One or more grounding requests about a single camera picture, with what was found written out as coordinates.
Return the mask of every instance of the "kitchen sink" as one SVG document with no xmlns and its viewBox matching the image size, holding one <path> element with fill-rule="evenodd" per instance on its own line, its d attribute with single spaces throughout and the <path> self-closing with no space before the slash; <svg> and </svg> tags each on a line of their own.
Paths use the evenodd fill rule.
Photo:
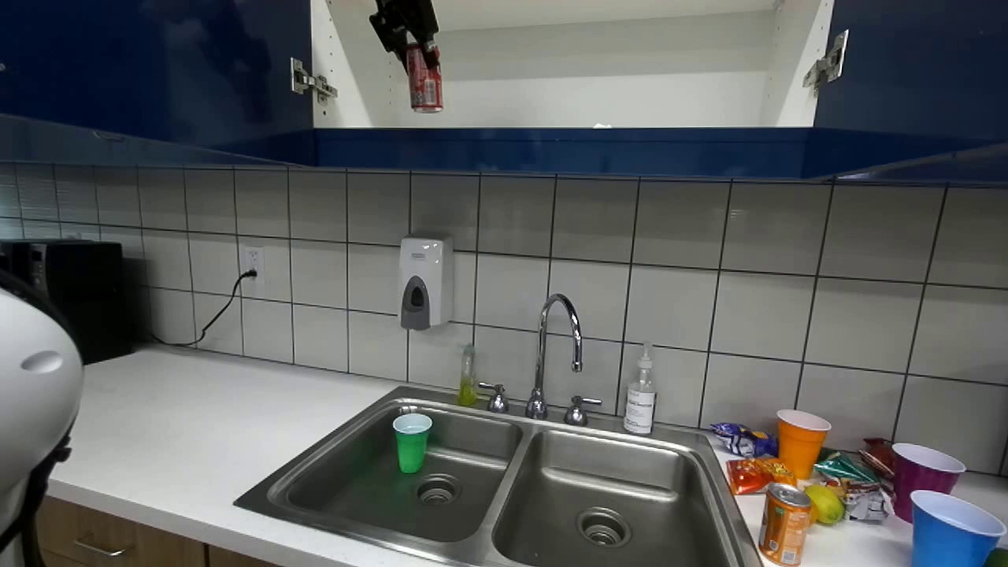
<svg viewBox="0 0 1008 567">
<path fill-rule="evenodd" d="M 390 422 L 435 420 L 401 475 Z M 704 435 L 632 439 L 453 406 L 401 388 L 281 468 L 240 508 L 447 564 L 755 567 L 755 545 Z"/>
</svg>

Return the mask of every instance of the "bottle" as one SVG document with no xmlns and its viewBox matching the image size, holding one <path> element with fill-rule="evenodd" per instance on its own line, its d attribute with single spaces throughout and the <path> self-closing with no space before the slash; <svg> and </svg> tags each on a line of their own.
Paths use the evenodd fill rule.
<svg viewBox="0 0 1008 567">
<path fill-rule="evenodd" d="M 627 388 L 624 428 L 634 435 L 653 435 L 658 392 L 653 381 L 653 348 L 642 348 L 636 362 L 636 381 Z"/>
<path fill-rule="evenodd" d="M 453 397 L 453 404 L 461 404 L 461 406 L 479 406 L 481 404 L 479 381 L 475 381 L 473 368 L 475 368 L 475 348 L 471 344 L 464 349 L 461 392 Z"/>
</svg>

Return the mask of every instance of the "backsplash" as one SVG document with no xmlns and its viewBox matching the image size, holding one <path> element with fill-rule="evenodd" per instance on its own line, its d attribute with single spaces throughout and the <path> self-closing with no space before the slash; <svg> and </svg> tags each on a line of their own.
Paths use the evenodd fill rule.
<svg viewBox="0 0 1008 567">
<path fill-rule="evenodd" d="M 457 246 L 453 325 L 401 331 L 398 244 Z M 0 166 L 0 240 L 123 244 L 150 325 L 204 348 L 453 392 L 461 348 L 520 404 L 551 318 L 550 401 L 618 414 L 656 344 L 658 422 L 769 427 L 802 406 L 1008 473 L 1008 189 L 732 185 L 343 170 Z"/>
</svg>

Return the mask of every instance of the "orange cup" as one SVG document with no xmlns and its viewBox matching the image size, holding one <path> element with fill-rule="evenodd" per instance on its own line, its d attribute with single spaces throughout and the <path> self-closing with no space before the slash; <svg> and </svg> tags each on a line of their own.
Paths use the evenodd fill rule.
<svg viewBox="0 0 1008 567">
<path fill-rule="evenodd" d="M 777 435 L 783 435 L 777 460 L 798 478 L 809 478 L 830 433 L 832 433 L 832 427 L 824 417 L 802 414 L 802 411 L 783 411 L 777 414 Z"/>
</svg>

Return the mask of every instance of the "countertop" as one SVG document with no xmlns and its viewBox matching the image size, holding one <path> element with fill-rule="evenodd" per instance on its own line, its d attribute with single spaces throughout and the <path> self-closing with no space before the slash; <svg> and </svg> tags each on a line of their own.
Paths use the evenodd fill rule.
<svg viewBox="0 0 1008 567">
<path fill-rule="evenodd" d="M 394 381 L 293 365 L 142 349 L 90 365 L 72 460 L 51 494 L 270 564 L 420 567 L 430 562 L 281 522 L 234 501 L 394 392 Z M 1008 518 L 1008 478 L 969 475 L 957 494 Z M 737 497 L 760 533 L 764 494 Z M 803 567 L 901 567 L 911 528 L 815 528 Z"/>
</svg>

